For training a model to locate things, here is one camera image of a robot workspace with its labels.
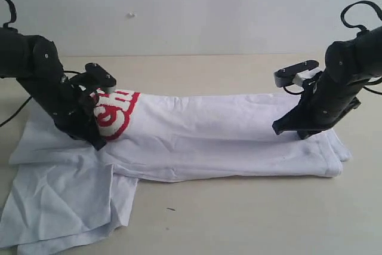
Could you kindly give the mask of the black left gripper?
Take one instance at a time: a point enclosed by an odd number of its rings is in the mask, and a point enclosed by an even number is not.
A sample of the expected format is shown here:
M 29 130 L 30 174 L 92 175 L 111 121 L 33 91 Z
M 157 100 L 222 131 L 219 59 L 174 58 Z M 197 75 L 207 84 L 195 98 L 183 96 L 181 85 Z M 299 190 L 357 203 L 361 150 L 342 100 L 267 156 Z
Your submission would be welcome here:
M 56 127 L 100 150 L 107 141 L 100 135 L 94 119 L 99 94 L 95 89 L 80 88 L 60 69 L 34 72 L 29 76 L 30 95 L 51 117 Z

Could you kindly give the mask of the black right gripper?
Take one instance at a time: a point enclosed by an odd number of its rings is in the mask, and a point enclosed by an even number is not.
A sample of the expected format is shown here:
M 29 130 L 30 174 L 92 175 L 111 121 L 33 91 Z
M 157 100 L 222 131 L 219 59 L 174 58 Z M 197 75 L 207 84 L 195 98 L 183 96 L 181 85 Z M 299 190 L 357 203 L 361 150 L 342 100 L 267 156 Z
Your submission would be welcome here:
M 361 90 L 361 82 L 335 82 L 325 70 L 313 88 L 293 109 L 272 124 L 276 135 L 295 131 L 301 140 L 332 128 L 353 109 L 352 101 Z

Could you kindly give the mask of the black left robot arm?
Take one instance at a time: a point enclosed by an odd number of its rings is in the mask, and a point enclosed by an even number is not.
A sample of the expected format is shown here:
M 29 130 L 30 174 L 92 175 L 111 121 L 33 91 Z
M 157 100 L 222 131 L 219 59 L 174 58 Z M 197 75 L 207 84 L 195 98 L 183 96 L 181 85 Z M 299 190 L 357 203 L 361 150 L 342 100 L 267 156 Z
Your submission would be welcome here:
M 1 78 L 16 79 L 60 131 L 96 150 L 106 145 L 94 116 L 93 98 L 66 76 L 52 41 L 2 28 Z

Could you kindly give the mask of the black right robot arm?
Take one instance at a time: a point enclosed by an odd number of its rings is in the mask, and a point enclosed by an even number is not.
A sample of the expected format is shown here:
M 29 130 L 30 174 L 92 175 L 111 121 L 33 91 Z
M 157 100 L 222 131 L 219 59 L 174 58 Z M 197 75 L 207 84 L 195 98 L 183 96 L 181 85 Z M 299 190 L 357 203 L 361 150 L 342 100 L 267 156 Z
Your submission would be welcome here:
M 296 131 L 306 139 L 329 130 L 359 107 L 356 96 L 361 89 L 372 79 L 376 84 L 381 80 L 381 28 L 333 42 L 325 53 L 325 69 L 318 66 L 315 60 L 306 60 L 274 73 L 277 87 L 302 88 L 297 105 L 272 124 L 276 134 Z

